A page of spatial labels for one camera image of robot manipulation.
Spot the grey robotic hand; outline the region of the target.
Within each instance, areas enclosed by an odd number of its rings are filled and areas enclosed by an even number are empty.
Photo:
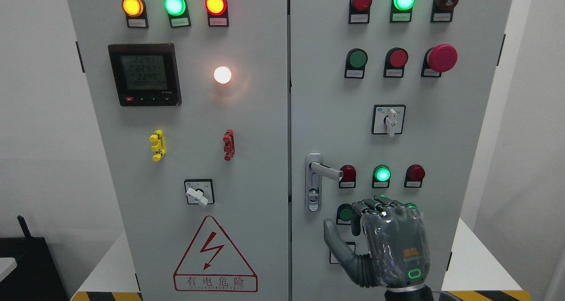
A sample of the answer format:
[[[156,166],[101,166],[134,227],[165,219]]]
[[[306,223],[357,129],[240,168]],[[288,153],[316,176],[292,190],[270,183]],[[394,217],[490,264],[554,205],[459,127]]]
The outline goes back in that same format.
[[[364,233],[369,253],[359,255],[342,240],[336,224],[323,222],[324,241],[353,283],[369,288],[410,287],[424,283],[430,253],[422,216],[416,209],[376,195],[352,204],[353,235]]]

